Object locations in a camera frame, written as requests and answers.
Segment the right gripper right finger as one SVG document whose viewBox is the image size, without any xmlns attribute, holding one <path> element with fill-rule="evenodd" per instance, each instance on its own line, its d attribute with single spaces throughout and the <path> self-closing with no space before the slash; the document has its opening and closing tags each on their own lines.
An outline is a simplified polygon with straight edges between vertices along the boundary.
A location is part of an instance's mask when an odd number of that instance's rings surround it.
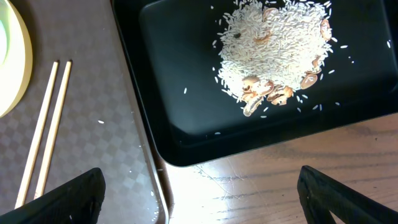
<svg viewBox="0 0 398 224">
<path fill-rule="evenodd" d="M 301 168 L 297 190 L 306 221 L 311 224 L 335 224 L 334 216 L 345 224 L 397 223 L 396 211 L 310 166 Z"/>
</svg>

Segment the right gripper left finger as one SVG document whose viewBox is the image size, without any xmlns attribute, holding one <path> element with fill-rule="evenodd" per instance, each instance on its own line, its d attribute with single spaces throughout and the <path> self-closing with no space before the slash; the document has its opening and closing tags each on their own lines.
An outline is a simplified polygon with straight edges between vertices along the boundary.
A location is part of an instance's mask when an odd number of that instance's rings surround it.
<svg viewBox="0 0 398 224">
<path fill-rule="evenodd" d="M 105 190 L 103 173 L 96 167 L 1 215 L 1 224 L 96 224 Z"/>
</svg>

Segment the rice and food scraps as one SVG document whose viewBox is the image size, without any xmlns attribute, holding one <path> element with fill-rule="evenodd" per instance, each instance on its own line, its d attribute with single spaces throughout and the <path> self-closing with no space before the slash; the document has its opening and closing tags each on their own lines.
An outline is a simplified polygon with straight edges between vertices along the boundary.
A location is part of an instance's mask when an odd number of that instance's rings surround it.
<svg viewBox="0 0 398 224">
<path fill-rule="evenodd" d="M 184 1 L 190 134 L 310 125 L 397 111 L 396 1 Z"/>
</svg>

